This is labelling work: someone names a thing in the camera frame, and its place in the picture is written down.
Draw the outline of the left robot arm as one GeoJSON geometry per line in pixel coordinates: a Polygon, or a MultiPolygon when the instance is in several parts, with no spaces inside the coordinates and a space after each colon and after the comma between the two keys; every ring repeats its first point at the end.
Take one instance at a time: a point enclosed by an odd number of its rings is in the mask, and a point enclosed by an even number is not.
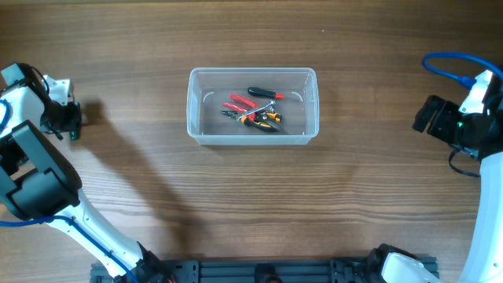
{"type": "Polygon", "coordinates": [[[160,259],[90,203],[75,168],[46,138],[80,137],[83,114],[72,82],[26,63],[12,63],[1,76],[1,202],[18,219],[7,225],[47,224],[66,233],[114,282],[174,282],[160,259]]]}

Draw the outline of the red handled cutting pliers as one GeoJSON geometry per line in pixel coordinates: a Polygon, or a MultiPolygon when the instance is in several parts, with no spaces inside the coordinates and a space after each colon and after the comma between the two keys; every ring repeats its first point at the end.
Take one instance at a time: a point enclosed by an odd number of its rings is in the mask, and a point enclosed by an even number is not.
{"type": "MultiPolygon", "coordinates": [[[[226,108],[226,110],[221,110],[221,111],[235,111],[240,114],[243,114],[243,113],[245,113],[249,110],[252,110],[254,108],[261,107],[260,104],[254,102],[252,100],[249,100],[247,98],[244,98],[240,95],[237,95],[237,94],[231,94],[229,98],[233,102],[232,103],[229,103],[229,102],[224,103],[222,106],[224,108],[226,108]]],[[[262,110],[261,112],[265,112],[265,111],[276,112],[275,108],[274,109],[267,108],[265,110],[262,110]]],[[[253,114],[249,115],[248,117],[250,119],[253,119],[255,117],[255,114],[259,114],[259,113],[260,112],[253,113],[253,114]]]]}

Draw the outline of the small silver wrench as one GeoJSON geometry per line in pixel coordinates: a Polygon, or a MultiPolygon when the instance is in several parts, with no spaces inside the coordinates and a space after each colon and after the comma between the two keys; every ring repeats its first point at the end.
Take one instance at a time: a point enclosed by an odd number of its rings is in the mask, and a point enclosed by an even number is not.
{"type": "Polygon", "coordinates": [[[241,114],[238,119],[241,119],[242,117],[247,117],[253,113],[256,113],[256,112],[261,112],[262,110],[265,110],[267,108],[271,108],[271,109],[274,109],[276,107],[276,101],[275,100],[271,100],[268,104],[264,105],[264,106],[261,106],[261,107],[258,107],[258,108],[254,108],[252,110],[249,110],[243,114],[241,114]]]}

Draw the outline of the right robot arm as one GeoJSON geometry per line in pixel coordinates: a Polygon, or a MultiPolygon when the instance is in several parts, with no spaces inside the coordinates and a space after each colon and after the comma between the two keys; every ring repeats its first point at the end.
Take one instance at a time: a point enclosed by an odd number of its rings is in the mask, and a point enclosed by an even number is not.
{"type": "Polygon", "coordinates": [[[481,194],[475,230],[460,282],[502,280],[502,71],[492,64],[470,82],[461,106],[432,96],[415,130],[447,142],[480,162],[481,194]]]}

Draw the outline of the black red screwdriver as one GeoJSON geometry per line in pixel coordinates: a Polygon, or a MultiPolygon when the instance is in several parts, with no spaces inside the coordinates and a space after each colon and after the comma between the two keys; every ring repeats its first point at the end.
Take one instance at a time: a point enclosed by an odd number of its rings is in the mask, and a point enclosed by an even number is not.
{"type": "Polygon", "coordinates": [[[274,92],[271,90],[264,90],[259,87],[249,87],[248,94],[253,97],[269,98],[272,100],[290,99],[290,100],[294,100],[294,101],[303,101],[302,97],[299,94],[293,94],[292,96],[287,96],[285,94],[281,94],[281,93],[274,92]]]}

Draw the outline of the orange black long-nose pliers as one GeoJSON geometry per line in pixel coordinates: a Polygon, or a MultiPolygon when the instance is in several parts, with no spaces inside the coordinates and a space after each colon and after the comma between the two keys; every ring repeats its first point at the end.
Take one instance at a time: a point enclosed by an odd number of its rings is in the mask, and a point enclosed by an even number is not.
{"type": "Polygon", "coordinates": [[[254,127],[264,132],[274,133],[281,130],[280,122],[282,121],[282,115],[276,112],[260,112],[259,114],[255,114],[253,119],[250,119],[248,116],[240,117],[240,113],[235,111],[221,111],[220,113],[248,127],[254,127]]]}

